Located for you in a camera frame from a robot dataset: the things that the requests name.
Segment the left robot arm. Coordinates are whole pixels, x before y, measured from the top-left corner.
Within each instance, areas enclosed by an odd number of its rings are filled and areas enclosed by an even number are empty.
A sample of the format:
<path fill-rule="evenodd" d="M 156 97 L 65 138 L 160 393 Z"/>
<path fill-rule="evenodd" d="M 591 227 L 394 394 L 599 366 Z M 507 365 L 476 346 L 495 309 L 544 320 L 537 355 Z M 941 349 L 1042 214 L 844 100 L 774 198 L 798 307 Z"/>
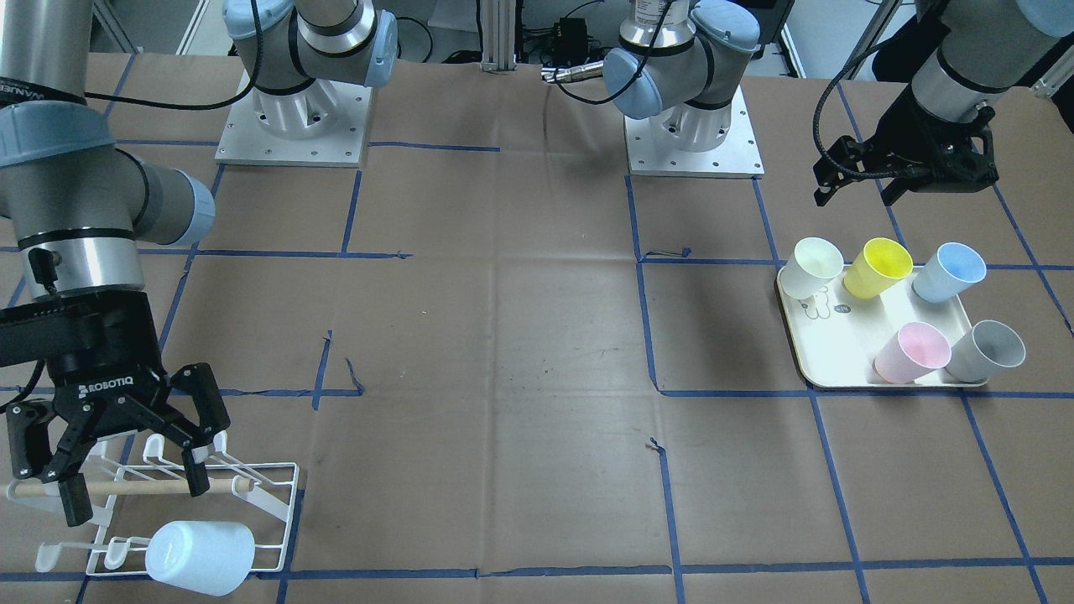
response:
<path fill-rule="evenodd" d="M 924 41 L 905 30 L 857 46 L 821 94 L 812 118 L 818 206 L 866 179 L 886 179 L 886 206 L 906 192 L 993 187 L 998 100 L 1071 37 L 1070 1 L 918 1 L 915 8 Z M 679 148 L 716 148 L 759 35 L 754 15 L 732 1 L 636 1 L 618 46 L 603 57 L 606 98 L 633 120 L 664 118 Z M 885 59 L 906 82 L 874 134 L 826 146 L 821 114 L 837 84 L 863 61 Z"/>

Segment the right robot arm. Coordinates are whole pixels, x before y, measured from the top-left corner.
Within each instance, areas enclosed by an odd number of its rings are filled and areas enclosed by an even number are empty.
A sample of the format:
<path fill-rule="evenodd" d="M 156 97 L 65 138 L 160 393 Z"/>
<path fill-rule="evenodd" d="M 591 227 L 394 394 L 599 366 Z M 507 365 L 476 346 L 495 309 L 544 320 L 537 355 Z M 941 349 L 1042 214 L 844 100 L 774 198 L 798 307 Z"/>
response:
<path fill-rule="evenodd" d="M 3 365 L 34 363 L 3 405 L 13 476 L 55 486 L 70 527 L 93 505 L 81 468 L 99 440 L 150 430 L 177 444 L 191 497 L 231 422 L 211 366 L 164 368 L 137 244 L 211 231 L 211 189 L 120 149 L 88 106 L 88 1 L 3 3 L 3 217 L 27 305 L 3 311 Z"/>

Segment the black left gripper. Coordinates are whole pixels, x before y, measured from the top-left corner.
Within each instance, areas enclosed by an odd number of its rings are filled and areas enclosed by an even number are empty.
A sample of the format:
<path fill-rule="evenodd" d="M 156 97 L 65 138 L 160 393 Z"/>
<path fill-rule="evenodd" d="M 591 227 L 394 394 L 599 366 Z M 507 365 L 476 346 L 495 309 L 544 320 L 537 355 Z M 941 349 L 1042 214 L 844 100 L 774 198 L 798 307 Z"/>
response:
<path fill-rule="evenodd" d="M 884 206 L 916 190 L 988 188 L 998 179 L 990 129 L 995 116 L 995 109 L 985 106 L 971 123 L 948 123 L 921 107 L 906 86 L 869 140 L 837 138 L 824 148 L 814 138 L 821 153 L 813 166 L 816 205 L 825 206 L 844 186 L 877 179 L 881 172 L 896 174 L 883 188 Z"/>

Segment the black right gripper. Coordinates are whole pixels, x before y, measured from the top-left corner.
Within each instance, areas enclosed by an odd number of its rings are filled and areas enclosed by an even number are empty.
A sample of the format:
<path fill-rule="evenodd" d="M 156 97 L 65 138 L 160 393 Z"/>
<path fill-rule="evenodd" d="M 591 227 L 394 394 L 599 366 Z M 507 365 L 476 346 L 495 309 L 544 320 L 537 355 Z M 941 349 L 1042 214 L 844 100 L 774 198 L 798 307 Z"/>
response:
<path fill-rule="evenodd" d="M 141 427 L 119 412 L 114 402 L 119 396 L 145 405 L 154 432 L 180 445 L 190 495 L 211 490 L 207 447 L 230 427 L 229 413 L 211 364 L 204 362 L 182 366 L 172 379 L 191 397 L 198 420 L 169 405 L 171 390 L 148 294 L 100 290 L 3 310 L 3 366 L 30 361 L 45 363 L 57 409 L 49 400 L 5 405 L 13 475 L 55 484 L 66 524 L 92 519 L 81 464 L 97 436 Z"/>

